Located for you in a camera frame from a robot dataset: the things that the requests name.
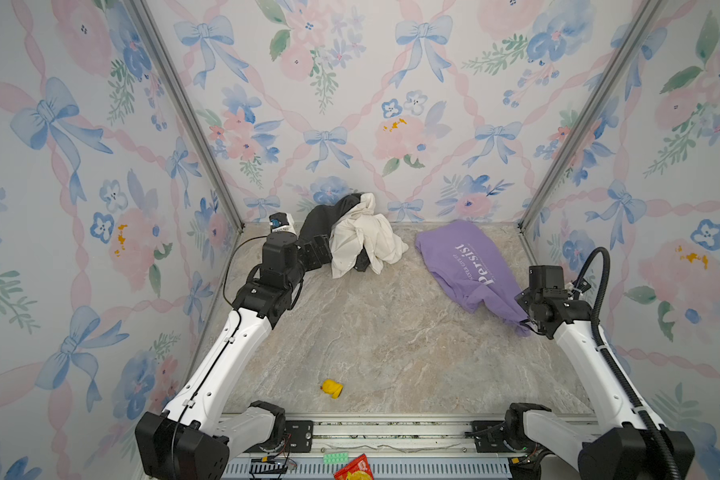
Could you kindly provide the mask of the black cloth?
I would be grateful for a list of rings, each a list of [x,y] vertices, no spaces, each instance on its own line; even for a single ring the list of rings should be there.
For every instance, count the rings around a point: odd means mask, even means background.
[[[328,235],[331,238],[331,232],[334,225],[352,208],[360,203],[361,194],[351,193],[340,199],[335,205],[318,205],[312,209],[301,227],[298,238],[314,237],[317,235]]]

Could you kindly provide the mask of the white cloth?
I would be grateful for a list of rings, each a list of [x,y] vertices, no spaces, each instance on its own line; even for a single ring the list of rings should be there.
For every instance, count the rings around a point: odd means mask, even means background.
[[[397,263],[409,249],[393,232],[386,216],[375,210],[375,195],[363,193],[359,203],[334,225],[329,243],[333,279],[348,273],[362,251],[368,256],[370,269],[380,274],[386,264]]]

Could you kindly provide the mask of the purple printed t-shirt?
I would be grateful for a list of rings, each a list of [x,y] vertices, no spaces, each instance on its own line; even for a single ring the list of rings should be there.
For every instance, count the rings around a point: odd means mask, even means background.
[[[415,248],[445,294],[473,314],[483,305],[521,337],[527,314],[515,297],[521,288],[497,245],[480,228],[457,220],[416,236]]]

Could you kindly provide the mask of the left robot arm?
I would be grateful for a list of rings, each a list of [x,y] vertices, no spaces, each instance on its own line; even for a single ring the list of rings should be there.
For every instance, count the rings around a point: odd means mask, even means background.
[[[230,459],[286,442],[283,408],[254,401],[225,420],[224,406],[257,348],[296,305],[307,272],[330,263],[325,235],[311,241],[274,230],[262,258],[231,303],[214,345],[186,385],[163,408],[146,413],[135,428],[144,473],[153,479],[219,479]]]

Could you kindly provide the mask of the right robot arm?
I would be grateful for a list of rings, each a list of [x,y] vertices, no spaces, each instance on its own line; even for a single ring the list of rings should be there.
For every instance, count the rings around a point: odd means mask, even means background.
[[[592,306],[564,283],[559,266],[534,265],[516,296],[526,325],[565,353],[597,419],[588,427],[540,404],[513,403],[504,435],[517,452],[544,450],[583,479],[683,479],[695,456],[688,435],[671,429],[628,378],[597,324]]]

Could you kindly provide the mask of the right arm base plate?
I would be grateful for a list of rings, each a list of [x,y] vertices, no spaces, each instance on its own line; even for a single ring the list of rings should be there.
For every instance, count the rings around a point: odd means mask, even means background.
[[[521,432],[505,421],[475,420],[464,437],[474,441],[478,453],[513,453],[520,456],[550,452],[538,442],[521,436]]]

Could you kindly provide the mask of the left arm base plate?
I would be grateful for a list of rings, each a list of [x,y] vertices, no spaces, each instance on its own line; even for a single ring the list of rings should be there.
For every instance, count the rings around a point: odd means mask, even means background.
[[[278,445],[281,452],[310,453],[314,439],[312,420],[286,420],[284,431]]]

